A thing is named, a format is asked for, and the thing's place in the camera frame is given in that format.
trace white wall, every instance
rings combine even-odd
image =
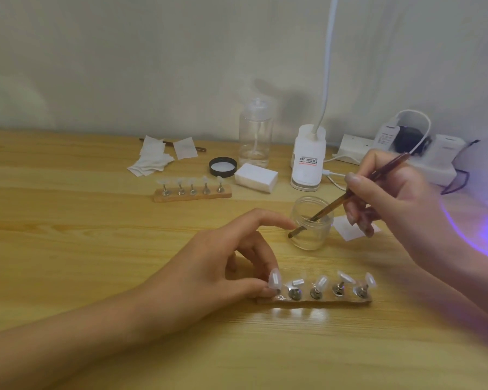
[[[313,123],[329,0],[0,0],[0,125],[236,139],[246,86]],[[328,141],[404,108],[488,134],[488,0],[340,0]]]

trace power strip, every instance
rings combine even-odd
[[[358,164],[355,160],[361,161],[371,148],[373,142],[374,140],[372,139],[344,134],[336,157],[346,156],[341,157],[339,161]],[[429,164],[423,164],[421,157],[411,157],[409,163],[419,169],[430,183],[438,184],[439,186],[448,186],[457,175],[452,164],[446,167],[433,167]]]

